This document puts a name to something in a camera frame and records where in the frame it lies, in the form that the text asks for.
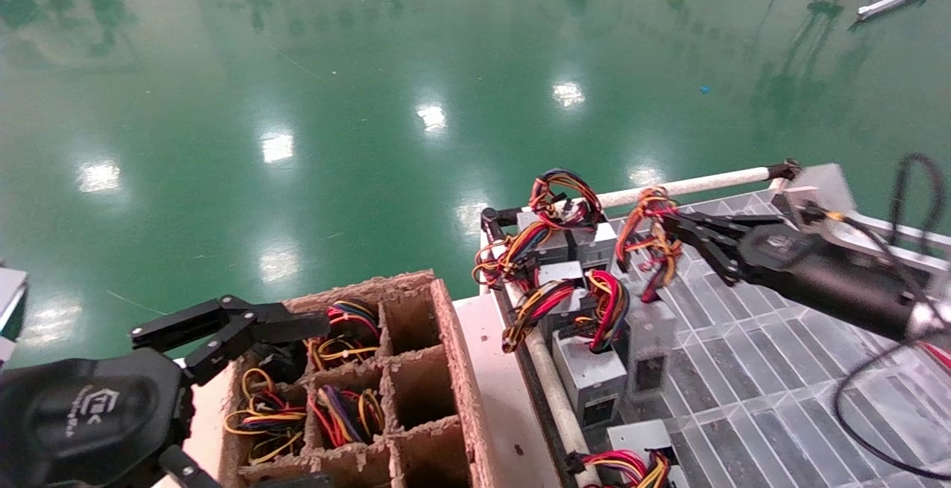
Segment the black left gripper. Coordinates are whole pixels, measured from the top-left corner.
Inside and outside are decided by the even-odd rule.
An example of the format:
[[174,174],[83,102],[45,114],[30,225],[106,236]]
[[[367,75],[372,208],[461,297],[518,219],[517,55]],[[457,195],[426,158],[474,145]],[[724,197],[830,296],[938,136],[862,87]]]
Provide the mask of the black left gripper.
[[[107,360],[66,359],[3,370],[4,487],[223,487],[180,447],[190,383],[204,385],[254,345],[300,342],[331,329],[323,310],[221,296],[130,330],[135,349]],[[198,347],[184,368],[164,353]],[[268,478],[250,487],[335,487],[330,475]]]

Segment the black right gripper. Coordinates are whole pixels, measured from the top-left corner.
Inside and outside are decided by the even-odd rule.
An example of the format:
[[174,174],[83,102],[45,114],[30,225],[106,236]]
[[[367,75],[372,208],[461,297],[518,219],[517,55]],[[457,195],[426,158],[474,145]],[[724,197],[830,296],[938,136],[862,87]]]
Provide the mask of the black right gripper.
[[924,332],[917,299],[893,265],[770,215],[679,212],[663,228],[695,248],[725,285],[743,281],[890,340]]

